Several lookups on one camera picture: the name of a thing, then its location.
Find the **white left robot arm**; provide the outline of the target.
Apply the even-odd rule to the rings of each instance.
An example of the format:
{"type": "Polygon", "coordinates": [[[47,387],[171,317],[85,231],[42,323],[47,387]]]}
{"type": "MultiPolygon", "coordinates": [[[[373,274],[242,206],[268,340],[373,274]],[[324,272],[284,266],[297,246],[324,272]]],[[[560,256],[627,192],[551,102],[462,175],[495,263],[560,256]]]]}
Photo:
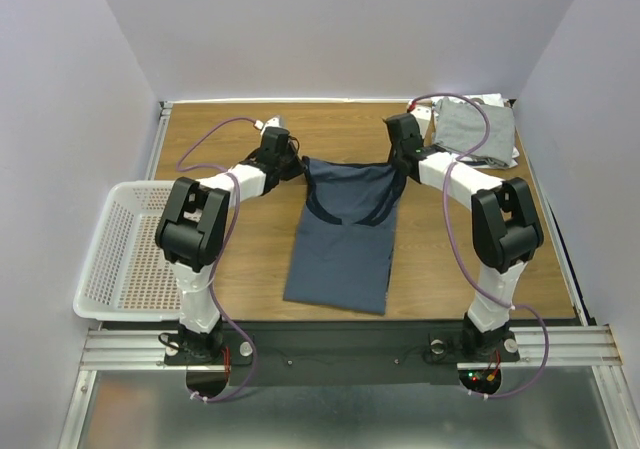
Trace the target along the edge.
{"type": "Polygon", "coordinates": [[[299,144],[281,117],[254,125],[260,132],[260,144],[243,161],[210,178],[178,178],[171,187],[155,234],[180,296],[177,332],[159,336],[167,365],[230,360],[213,280],[237,223],[239,206],[303,172],[299,144]]]}

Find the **blue tank top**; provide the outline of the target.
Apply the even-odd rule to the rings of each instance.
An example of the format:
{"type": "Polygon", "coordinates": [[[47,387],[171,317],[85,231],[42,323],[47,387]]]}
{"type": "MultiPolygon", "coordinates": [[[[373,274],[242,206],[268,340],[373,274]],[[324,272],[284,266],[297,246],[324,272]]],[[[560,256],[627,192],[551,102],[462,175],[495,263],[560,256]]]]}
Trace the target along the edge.
{"type": "Polygon", "coordinates": [[[306,200],[283,299],[383,315],[406,177],[389,163],[303,162],[306,200]]]}

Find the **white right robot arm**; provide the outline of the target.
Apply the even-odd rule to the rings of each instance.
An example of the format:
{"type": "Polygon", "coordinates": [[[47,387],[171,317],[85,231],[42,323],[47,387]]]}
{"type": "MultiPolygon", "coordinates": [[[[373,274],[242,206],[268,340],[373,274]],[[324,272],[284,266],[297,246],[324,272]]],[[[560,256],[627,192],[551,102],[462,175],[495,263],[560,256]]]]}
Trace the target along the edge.
{"type": "Polygon", "coordinates": [[[453,236],[449,200],[471,213],[471,234],[480,261],[477,278],[463,275],[475,296],[466,311],[460,347],[472,359],[499,348],[509,333],[510,312],[520,276],[544,242],[544,232],[528,183],[487,175],[436,146],[425,146],[417,118],[404,113],[385,120],[389,161],[403,175],[442,191],[443,213],[453,236]]]}

